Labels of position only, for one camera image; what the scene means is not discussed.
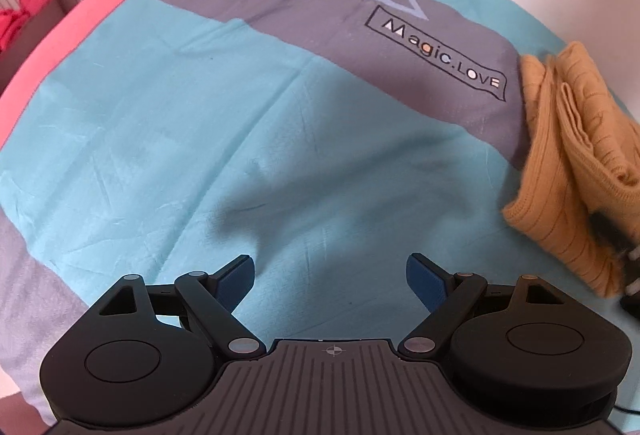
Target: blue bedsheet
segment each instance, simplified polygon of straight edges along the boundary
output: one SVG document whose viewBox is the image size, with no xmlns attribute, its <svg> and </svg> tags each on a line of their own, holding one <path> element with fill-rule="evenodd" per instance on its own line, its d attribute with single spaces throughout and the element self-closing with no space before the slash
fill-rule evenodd
<svg viewBox="0 0 640 435">
<path fill-rule="evenodd" d="M 125 0 L 0 150 L 0 219 L 86 305 L 123 274 L 251 255 L 236 315 L 267 344 L 399 341 L 427 313 L 416 251 L 492 283 L 538 274 L 637 343 L 500 214 L 528 141 L 518 55 L 561 48 L 508 0 Z"/>
</svg>

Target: folded knit garment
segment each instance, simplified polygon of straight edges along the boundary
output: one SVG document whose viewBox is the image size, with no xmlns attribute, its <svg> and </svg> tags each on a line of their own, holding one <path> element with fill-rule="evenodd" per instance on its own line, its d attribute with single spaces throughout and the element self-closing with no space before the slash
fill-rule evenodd
<svg viewBox="0 0 640 435">
<path fill-rule="evenodd" d="M 521 59 L 531 150 L 506 221 L 599 296 L 623 287 L 622 266 L 596 241 L 599 211 L 640 244 L 640 126 L 616 104 L 590 56 L 571 43 L 543 65 Z"/>
</svg>

